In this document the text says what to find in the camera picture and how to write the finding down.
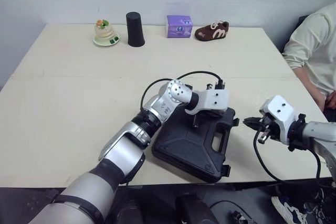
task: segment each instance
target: purple box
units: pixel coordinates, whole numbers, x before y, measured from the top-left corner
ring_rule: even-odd
[[[167,38],[189,38],[193,29],[190,16],[167,15]]]

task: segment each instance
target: sneaker on floor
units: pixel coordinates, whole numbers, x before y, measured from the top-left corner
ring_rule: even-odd
[[[306,215],[292,206],[286,197],[272,197],[271,201],[275,209],[288,224],[307,224]]]

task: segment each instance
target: brown shoe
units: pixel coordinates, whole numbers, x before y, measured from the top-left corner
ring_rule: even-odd
[[[213,39],[223,39],[229,31],[229,23],[216,21],[211,25],[199,28],[195,31],[195,37],[200,41],[209,41]]]

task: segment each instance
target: sneaker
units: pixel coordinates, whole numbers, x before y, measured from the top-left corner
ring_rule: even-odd
[[[307,224],[306,215],[292,206],[286,197],[272,197],[271,201],[275,209],[288,224]]]
[[[196,39],[200,41],[209,41],[213,39],[223,39],[229,31],[229,23],[224,21],[216,21],[211,25],[199,28],[195,31]]]

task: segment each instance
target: person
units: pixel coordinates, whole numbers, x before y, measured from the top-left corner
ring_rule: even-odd
[[[329,122],[336,121],[336,3],[309,15],[282,54]]]

